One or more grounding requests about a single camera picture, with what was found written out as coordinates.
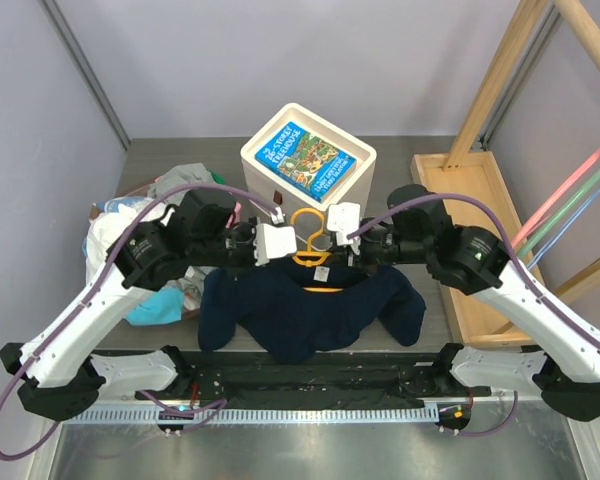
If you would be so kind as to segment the navy blue t shirt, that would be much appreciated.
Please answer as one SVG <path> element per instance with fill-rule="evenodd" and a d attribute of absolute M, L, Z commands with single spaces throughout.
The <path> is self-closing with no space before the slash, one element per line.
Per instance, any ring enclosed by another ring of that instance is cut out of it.
<path fill-rule="evenodd" d="M 276 361 L 298 364 L 356 342 L 374 321 L 402 346 L 414 345 L 426 303 L 391 266 L 307 268 L 292 259 L 239 275 L 213 270 L 204 281 L 198 344 L 225 347 L 244 328 Z"/>

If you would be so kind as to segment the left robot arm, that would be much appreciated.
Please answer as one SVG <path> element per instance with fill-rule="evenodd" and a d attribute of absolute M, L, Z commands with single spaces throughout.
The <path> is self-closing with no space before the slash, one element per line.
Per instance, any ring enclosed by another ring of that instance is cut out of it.
<path fill-rule="evenodd" d="M 95 276 L 38 336 L 0 351 L 23 409 L 63 422 L 101 399 L 156 392 L 185 397 L 195 370 L 180 350 L 104 357 L 97 345 L 141 303 L 193 266 L 258 265 L 258 238 L 240 244 L 227 224 L 240 200 L 256 195 L 226 185 L 182 185 L 152 200 L 111 245 Z"/>

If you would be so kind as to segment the yellow hanger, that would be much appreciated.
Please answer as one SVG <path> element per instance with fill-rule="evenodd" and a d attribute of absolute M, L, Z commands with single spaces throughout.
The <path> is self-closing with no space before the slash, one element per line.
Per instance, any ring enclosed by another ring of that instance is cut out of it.
<path fill-rule="evenodd" d="M 318 218 L 320 221 L 320 227 L 308 237 L 306 241 L 306 248 L 296 252 L 292 259 L 296 264 L 306 268 L 318 267 L 323 265 L 330 256 L 329 252 L 318 251 L 313 247 L 314 240 L 325 233 L 325 214 L 312 207 L 303 207 L 296 210 L 291 215 L 291 225 L 294 226 L 297 219 L 304 214 L 313 215 Z"/>

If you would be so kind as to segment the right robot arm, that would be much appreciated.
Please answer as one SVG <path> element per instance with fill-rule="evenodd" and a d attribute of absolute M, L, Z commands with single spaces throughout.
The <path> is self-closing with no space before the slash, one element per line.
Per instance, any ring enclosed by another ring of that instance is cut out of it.
<path fill-rule="evenodd" d="M 574 420 L 599 418 L 600 330 L 533 277 L 495 213 L 467 195 L 435 194 L 417 184 L 394 190 L 387 204 L 390 229 L 370 240 L 366 232 L 384 216 L 367 222 L 348 216 L 338 244 L 364 263 L 424 265 L 441 285 L 498 311 L 539 348 L 447 346 L 431 371 L 435 389 L 445 395 L 464 386 L 512 390 L 538 396 Z"/>

